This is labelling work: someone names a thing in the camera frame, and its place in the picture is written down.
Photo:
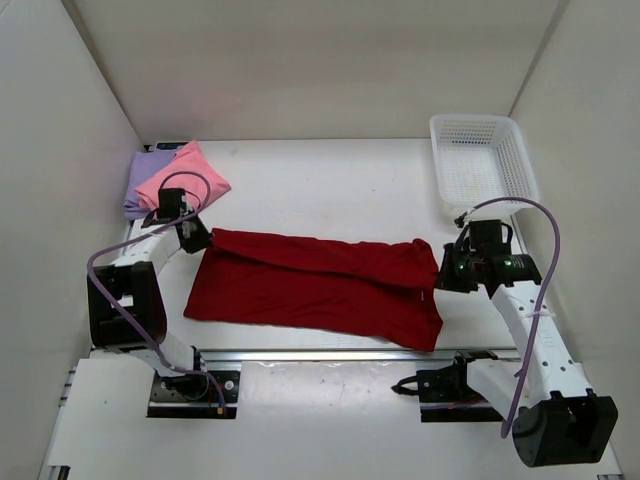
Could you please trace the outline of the pink t shirt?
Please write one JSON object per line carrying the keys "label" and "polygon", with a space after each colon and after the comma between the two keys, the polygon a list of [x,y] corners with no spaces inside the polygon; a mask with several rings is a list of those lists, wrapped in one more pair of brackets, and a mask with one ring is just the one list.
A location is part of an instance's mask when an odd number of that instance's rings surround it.
{"label": "pink t shirt", "polygon": [[148,211],[159,206],[162,188],[183,188],[193,207],[208,206],[231,190],[230,183],[206,161],[197,141],[177,150],[171,163],[136,188],[140,206]]}

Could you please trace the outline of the purple t shirt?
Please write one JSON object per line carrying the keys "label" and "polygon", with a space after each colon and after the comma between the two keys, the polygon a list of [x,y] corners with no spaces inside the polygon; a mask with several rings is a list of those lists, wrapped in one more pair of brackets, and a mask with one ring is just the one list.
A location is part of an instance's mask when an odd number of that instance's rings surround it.
{"label": "purple t shirt", "polygon": [[126,220],[134,221],[146,216],[148,209],[140,206],[140,197],[136,188],[168,166],[176,152],[177,150],[173,149],[135,152],[133,154],[123,203]]}

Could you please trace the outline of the red t shirt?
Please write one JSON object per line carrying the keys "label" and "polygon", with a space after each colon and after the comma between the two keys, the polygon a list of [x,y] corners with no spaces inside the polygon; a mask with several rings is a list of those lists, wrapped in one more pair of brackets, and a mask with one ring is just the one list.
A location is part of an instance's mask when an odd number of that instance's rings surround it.
{"label": "red t shirt", "polygon": [[423,239],[347,243],[216,228],[184,315],[319,329],[431,352],[443,327]]}

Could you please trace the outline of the white plastic laundry basket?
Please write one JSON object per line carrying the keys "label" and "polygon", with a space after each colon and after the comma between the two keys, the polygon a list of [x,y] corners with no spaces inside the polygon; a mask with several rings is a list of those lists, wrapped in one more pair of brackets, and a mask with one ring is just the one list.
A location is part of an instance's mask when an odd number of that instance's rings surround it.
{"label": "white plastic laundry basket", "polygon": [[442,209],[454,219],[475,205],[473,219],[507,219],[538,202],[540,194],[518,124],[509,117],[438,114],[429,122]]}

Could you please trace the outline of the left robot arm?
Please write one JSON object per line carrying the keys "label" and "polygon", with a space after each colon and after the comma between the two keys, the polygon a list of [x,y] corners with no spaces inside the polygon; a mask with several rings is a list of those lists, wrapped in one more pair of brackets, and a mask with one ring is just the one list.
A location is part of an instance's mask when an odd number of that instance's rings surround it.
{"label": "left robot arm", "polygon": [[169,332],[158,274],[176,253],[205,250],[213,235],[185,189],[162,188],[158,199],[136,237],[88,260],[91,341],[98,349],[144,361],[161,377],[175,377],[177,391],[198,400],[208,392],[210,377],[198,349]]}

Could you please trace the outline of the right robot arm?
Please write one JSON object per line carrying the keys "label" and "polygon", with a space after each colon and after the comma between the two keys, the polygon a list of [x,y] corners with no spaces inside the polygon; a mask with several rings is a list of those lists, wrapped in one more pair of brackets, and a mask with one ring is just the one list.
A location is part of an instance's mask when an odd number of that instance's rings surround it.
{"label": "right robot arm", "polygon": [[449,387],[460,399],[479,393],[503,418],[528,467],[595,464],[618,419],[609,396],[599,396],[571,358],[545,300],[543,278],[527,254],[515,254],[513,230],[500,220],[459,221],[458,238],[444,247],[439,290],[485,289],[521,358],[507,367],[490,354],[453,370]]}

